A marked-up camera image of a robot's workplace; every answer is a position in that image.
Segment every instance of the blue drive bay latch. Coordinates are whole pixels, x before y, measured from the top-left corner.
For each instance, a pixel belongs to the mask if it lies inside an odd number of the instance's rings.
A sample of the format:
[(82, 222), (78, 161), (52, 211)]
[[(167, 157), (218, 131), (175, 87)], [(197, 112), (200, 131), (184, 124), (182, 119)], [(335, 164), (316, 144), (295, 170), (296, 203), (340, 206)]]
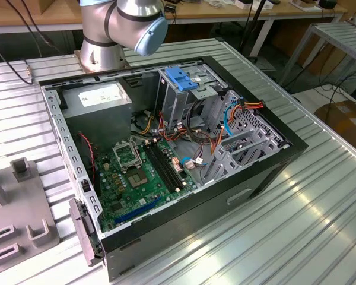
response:
[(197, 83), (193, 82), (187, 73), (179, 67), (166, 68), (165, 72), (167, 76), (169, 76), (169, 79), (177, 84), (180, 91), (188, 91), (199, 87)]

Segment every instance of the wooden table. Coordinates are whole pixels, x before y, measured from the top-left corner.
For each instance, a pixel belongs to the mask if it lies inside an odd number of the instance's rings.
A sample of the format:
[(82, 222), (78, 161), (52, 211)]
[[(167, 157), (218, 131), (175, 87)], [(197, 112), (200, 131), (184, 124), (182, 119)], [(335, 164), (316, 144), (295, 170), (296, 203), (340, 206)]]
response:
[[(281, 0), (272, 10), (262, 11), (259, 20), (265, 21), (260, 35), (253, 47), (251, 56), (257, 56), (266, 36), (275, 20), (293, 18), (323, 18), (331, 17), (332, 21), (339, 21), (346, 9), (337, 5), (335, 9), (319, 12), (304, 12), (291, 5), (289, 0)], [(214, 8), (203, 1), (201, 4), (177, 4), (176, 24), (214, 23), (246, 21), (249, 10), (226, 5), (224, 8)], [(166, 18), (171, 24), (174, 20), (172, 14), (167, 13)], [(82, 16), (76, 0), (56, 0), (42, 15), (34, 16), (35, 22), (42, 31), (81, 30)], [(0, 8), (0, 34), (21, 33), (27, 29), (23, 26), (18, 15), (9, 9)]]

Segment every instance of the aluminum table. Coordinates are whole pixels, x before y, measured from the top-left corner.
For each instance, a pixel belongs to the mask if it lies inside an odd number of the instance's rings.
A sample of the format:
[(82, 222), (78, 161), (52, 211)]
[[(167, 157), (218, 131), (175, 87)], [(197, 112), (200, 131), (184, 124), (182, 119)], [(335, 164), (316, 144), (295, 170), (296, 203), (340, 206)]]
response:
[(316, 34), (320, 37), (320, 41), (317, 46), (313, 49), (310, 56), (307, 58), (304, 66), (312, 61), (312, 59), (319, 52), (320, 48), (328, 42), (334, 47), (342, 50), (347, 55), (349, 55), (352, 60), (349, 61), (347, 66), (342, 71), (342, 76), (351, 68), (351, 65), (356, 60), (356, 26), (343, 22), (343, 23), (327, 23), (327, 24), (311, 24), (308, 27), (306, 33), (304, 34), (301, 42), (295, 49), (293, 55), (290, 57), (290, 60), (285, 66), (282, 77), (279, 80), (279, 84), (282, 85), (285, 82), (285, 79), (288, 77), (291, 69), (294, 64), (297, 62), (298, 57), (300, 56), (303, 49), (306, 47), (307, 42), (312, 37), (312, 35)]
[[(261, 195), (113, 284), (356, 284), (356, 150), (226, 42), (166, 44), (132, 66), (212, 55), (309, 145)], [(38, 80), (82, 74), (74, 55), (29, 61)], [(14, 62), (25, 76), (23, 62)], [(107, 284), (88, 267), (69, 216), (74, 194), (41, 92), (0, 64), (0, 168), (35, 160), (61, 243), (0, 273), (0, 284)]]

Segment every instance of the ram slot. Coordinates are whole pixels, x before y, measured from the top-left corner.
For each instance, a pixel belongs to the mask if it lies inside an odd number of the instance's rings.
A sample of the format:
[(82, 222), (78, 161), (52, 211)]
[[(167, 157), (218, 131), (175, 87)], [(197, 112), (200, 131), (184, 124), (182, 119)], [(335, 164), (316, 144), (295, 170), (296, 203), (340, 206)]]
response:
[(177, 188), (181, 189), (182, 182), (162, 151), (156, 145), (146, 147), (144, 150), (169, 192), (174, 193)]

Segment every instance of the cardboard box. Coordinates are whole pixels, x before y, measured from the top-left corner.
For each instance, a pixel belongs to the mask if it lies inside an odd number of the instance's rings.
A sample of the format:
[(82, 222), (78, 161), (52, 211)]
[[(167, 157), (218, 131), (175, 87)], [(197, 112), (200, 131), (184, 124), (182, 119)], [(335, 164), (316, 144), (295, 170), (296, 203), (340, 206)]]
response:
[[(32, 15), (40, 15), (42, 14), (48, 7), (54, 2), (54, 0), (25, 0), (28, 9)], [(26, 9), (24, 8), (21, 0), (11, 0), (13, 6), (19, 10), (22, 15), (26, 15)], [(0, 0), (0, 7), (12, 9), (12, 7), (5, 1)]]
[[(315, 115), (323, 122), (328, 107), (329, 105), (326, 104), (315, 111)], [(331, 104), (326, 123), (356, 148), (356, 104), (354, 102), (344, 101)]]

